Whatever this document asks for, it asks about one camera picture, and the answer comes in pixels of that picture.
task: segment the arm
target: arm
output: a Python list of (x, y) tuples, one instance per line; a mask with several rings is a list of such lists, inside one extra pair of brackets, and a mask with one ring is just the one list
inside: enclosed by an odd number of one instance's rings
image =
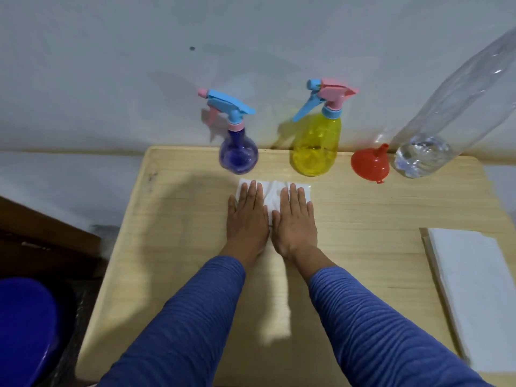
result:
[(435, 338), (373, 295), (317, 248), (304, 190), (281, 193), (273, 212), (276, 251), (309, 285), (342, 372), (354, 386), (477, 386), (480, 376)]
[(269, 235), (263, 188), (242, 185), (228, 204), (228, 241), (167, 303), (100, 380), (111, 385), (211, 385), (246, 270)]

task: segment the spray bottle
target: spray bottle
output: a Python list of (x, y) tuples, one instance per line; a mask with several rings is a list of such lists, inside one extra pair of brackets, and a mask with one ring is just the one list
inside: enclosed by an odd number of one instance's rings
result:
[(228, 137), (220, 146), (220, 165), (237, 175), (251, 171), (258, 161), (258, 148), (246, 136), (242, 118), (246, 114), (254, 114), (255, 110), (222, 92), (201, 88), (197, 94), (208, 99), (208, 126), (215, 121), (219, 112), (228, 115)]
[(329, 171), (337, 158), (341, 135), (342, 103), (357, 92), (335, 79), (308, 80), (310, 98), (293, 117), (297, 122), (321, 103), (322, 111), (294, 138), (292, 163), (303, 175), (317, 176)]

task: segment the hand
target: hand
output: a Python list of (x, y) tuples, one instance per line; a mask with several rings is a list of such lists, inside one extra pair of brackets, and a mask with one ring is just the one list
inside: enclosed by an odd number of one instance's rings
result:
[(227, 242), (219, 255), (234, 257), (246, 270), (255, 264), (269, 237), (269, 217), (263, 198), (263, 186), (252, 181), (249, 191), (247, 183), (242, 184), (237, 207), (234, 195), (228, 201)]
[(294, 260), (303, 248), (317, 247), (317, 228), (314, 206), (306, 203), (304, 189), (296, 185), (281, 190), (280, 212), (273, 210), (273, 245), (276, 252), (288, 260)]

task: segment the wooden table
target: wooden table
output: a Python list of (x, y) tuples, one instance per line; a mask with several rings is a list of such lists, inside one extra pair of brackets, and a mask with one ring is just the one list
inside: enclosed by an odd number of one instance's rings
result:
[[(367, 288), (455, 351), (420, 227), (495, 237), (516, 277), (516, 232), (479, 161), (458, 157), (429, 177), (396, 171), (377, 185), (339, 153), (329, 173), (295, 172), (289, 151), (260, 150), (246, 178), (310, 183), (319, 247)], [(98, 380), (147, 323), (225, 241), (238, 176), (218, 149), (149, 148), (81, 348), (78, 377)], [(483, 375), (516, 385), (514, 375)], [(270, 244), (248, 274), (217, 386), (346, 385), (308, 291)]]

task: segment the person's right hand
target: person's right hand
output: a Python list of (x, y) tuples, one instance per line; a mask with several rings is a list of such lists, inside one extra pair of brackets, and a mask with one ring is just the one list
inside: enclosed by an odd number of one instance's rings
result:
[(304, 189), (297, 190), (294, 183), (281, 190), (280, 211), (273, 210), (273, 234), (271, 236), (276, 252), (293, 260), (302, 249), (317, 247), (317, 228), (314, 220), (314, 206), (306, 203)]

